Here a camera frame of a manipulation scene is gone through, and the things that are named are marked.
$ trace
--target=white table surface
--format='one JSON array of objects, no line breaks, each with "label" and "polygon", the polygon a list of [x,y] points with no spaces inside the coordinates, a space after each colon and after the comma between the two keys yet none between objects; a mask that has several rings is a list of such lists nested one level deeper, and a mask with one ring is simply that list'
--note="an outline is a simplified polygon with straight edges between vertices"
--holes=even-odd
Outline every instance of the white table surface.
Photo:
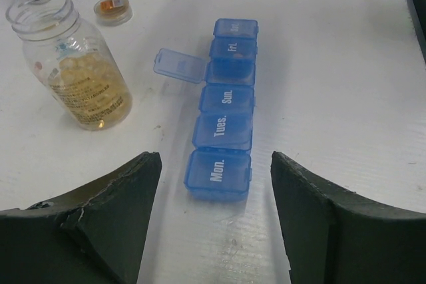
[{"label": "white table surface", "polygon": [[[0,0],[4,13],[12,0]],[[98,0],[74,0],[94,22]],[[27,69],[0,17],[0,210],[81,186],[143,151],[163,170],[140,283],[289,283],[270,181],[280,150],[386,204],[426,212],[426,71],[405,0],[130,0],[99,27],[133,93],[120,125],[79,129]],[[246,204],[192,200],[186,162],[202,85],[154,74],[162,47],[208,56],[214,22],[256,19],[253,180]]]}]

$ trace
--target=bottle threaded neck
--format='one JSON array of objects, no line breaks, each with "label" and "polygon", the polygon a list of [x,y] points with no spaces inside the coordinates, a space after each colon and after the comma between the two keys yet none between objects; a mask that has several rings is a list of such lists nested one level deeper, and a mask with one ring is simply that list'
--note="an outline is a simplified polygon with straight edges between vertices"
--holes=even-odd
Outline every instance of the bottle threaded neck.
[{"label": "bottle threaded neck", "polygon": [[79,13],[71,0],[16,0],[6,11],[6,19],[20,38],[42,41],[70,29]]}]

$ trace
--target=clear plastic bottle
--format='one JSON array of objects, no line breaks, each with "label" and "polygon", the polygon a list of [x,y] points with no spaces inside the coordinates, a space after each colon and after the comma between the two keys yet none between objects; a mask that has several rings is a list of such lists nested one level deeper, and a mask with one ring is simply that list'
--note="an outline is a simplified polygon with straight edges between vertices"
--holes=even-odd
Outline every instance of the clear plastic bottle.
[{"label": "clear plastic bottle", "polygon": [[16,0],[6,17],[31,71],[80,126],[105,129],[129,114],[132,96],[103,36],[71,0]]}]

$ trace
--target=pill organizer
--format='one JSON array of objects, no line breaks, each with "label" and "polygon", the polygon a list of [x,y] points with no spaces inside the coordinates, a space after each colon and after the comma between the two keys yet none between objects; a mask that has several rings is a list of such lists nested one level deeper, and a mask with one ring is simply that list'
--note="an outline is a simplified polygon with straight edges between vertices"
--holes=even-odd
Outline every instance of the pill organizer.
[{"label": "pill organizer", "polygon": [[184,184],[199,200],[235,202],[248,196],[253,140],[258,23],[219,19],[210,62],[160,49],[154,72],[192,83],[206,81],[200,97]]}]

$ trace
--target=pill compartment lid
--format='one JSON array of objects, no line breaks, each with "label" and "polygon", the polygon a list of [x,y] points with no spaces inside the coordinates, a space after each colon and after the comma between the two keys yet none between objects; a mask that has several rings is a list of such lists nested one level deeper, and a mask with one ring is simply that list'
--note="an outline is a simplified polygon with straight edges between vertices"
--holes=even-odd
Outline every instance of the pill compartment lid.
[{"label": "pill compartment lid", "polygon": [[215,38],[210,46],[210,58],[219,61],[255,63],[258,54],[254,39]]},{"label": "pill compartment lid", "polygon": [[204,79],[206,65],[207,62],[203,58],[163,48],[155,57],[154,72],[183,81],[200,83]]},{"label": "pill compartment lid", "polygon": [[215,37],[257,39],[258,33],[259,26],[256,20],[221,18],[216,21],[213,35]]},{"label": "pill compartment lid", "polygon": [[202,89],[201,112],[251,113],[254,108],[254,89],[249,86],[209,84]]},{"label": "pill compartment lid", "polygon": [[192,144],[200,149],[247,152],[252,149],[252,113],[202,113],[196,121]]},{"label": "pill compartment lid", "polygon": [[251,162],[248,154],[195,150],[186,170],[185,186],[189,190],[246,193],[250,187]]}]

